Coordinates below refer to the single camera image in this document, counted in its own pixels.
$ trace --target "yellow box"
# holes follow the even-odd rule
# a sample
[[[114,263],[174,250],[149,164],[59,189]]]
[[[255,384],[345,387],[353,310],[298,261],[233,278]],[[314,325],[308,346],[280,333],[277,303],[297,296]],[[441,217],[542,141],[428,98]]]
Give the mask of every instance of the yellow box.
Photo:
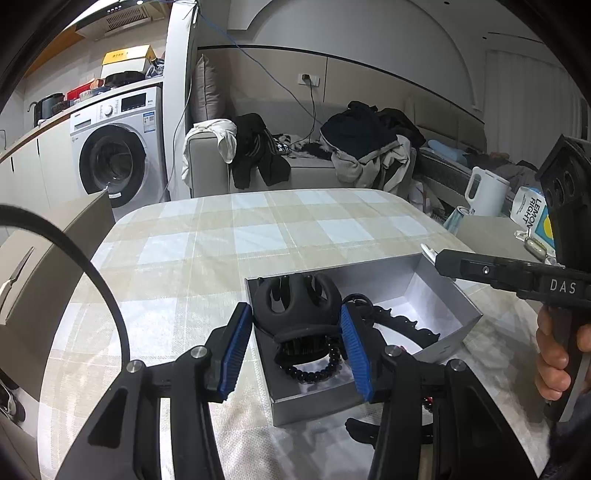
[[[155,59],[156,54],[150,45],[111,51],[105,55],[100,77],[105,79],[109,75],[122,72],[146,73]]]
[[[110,51],[105,55],[103,65],[109,65],[118,61],[133,60],[133,59],[147,59],[148,61],[156,60],[156,54],[152,50],[151,45],[140,45],[138,47],[123,48],[122,50]]]

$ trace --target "white kettle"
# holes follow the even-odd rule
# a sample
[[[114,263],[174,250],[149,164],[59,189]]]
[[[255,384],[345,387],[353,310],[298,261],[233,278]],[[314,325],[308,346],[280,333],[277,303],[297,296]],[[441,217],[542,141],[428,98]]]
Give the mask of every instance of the white kettle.
[[[470,197],[470,191],[476,178],[479,179],[478,188],[474,196]],[[508,190],[509,182],[507,180],[491,171],[474,167],[464,194],[470,204],[470,215],[499,216]]]

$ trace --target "blue gripper pad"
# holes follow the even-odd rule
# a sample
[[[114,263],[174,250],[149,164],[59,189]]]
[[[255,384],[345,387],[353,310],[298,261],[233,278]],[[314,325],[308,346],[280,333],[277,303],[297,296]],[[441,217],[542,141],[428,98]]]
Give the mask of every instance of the blue gripper pad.
[[[355,388],[363,395],[365,401],[371,401],[374,396],[372,385],[371,363],[368,359],[363,342],[359,336],[355,322],[351,318],[347,305],[340,310],[340,328],[343,336],[343,343],[349,357],[349,366],[353,371]]]
[[[222,360],[221,379],[217,389],[222,400],[226,400],[228,395],[236,388],[251,331],[252,309],[250,305],[246,305]]]

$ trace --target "wall outlet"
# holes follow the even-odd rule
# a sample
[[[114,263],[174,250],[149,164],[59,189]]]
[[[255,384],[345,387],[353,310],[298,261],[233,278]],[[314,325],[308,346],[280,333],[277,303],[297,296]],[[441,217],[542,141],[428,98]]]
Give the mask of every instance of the wall outlet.
[[[297,83],[300,85],[308,85],[308,81],[304,80],[302,77],[305,73],[298,73],[297,74]],[[320,77],[318,75],[310,75],[310,80],[312,81],[312,87],[319,87],[320,86]]]

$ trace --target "blue cable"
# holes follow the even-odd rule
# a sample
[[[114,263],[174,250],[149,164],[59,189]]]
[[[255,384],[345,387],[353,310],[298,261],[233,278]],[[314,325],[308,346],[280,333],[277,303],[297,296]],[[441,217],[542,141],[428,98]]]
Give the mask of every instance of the blue cable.
[[[182,0],[156,0],[158,2],[164,3],[164,4],[173,4],[176,2],[179,3],[186,3],[187,5],[193,5],[193,3],[189,3],[189,2],[182,2]],[[211,28],[213,28],[214,30],[217,30],[218,32],[220,32],[222,35],[224,35],[229,41],[231,41],[244,55],[246,55],[248,58],[250,58],[253,62],[255,62],[260,68],[262,68],[264,70],[264,72],[271,77],[271,79],[277,84],[279,85],[281,88],[283,88],[287,93],[289,93],[294,100],[297,102],[297,104],[302,107],[304,109],[304,112],[306,112],[310,117],[312,117],[314,119],[314,122],[318,122],[320,125],[322,125],[322,122],[320,122],[315,115],[312,115],[308,109],[302,105],[302,103],[297,99],[297,97],[291,93],[291,90],[289,90],[289,88],[287,88],[285,85],[283,85],[279,80],[277,80],[272,74],[271,72],[269,72],[269,70],[267,70],[265,68],[265,66],[258,61],[256,58],[252,57],[248,52],[246,52],[240,45],[238,45],[238,42],[236,42],[236,40],[234,40],[234,38],[232,38],[228,32],[224,31],[223,29],[221,29],[220,27],[218,27],[215,23],[213,23],[210,19],[208,19],[205,15],[203,15],[202,13],[202,7],[201,7],[201,2],[199,2],[199,0],[197,0],[197,5],[199,7],[199,16],[201,18],[203,18],[203,20],[205,21],[205,23],[207,25],[209,25]]]

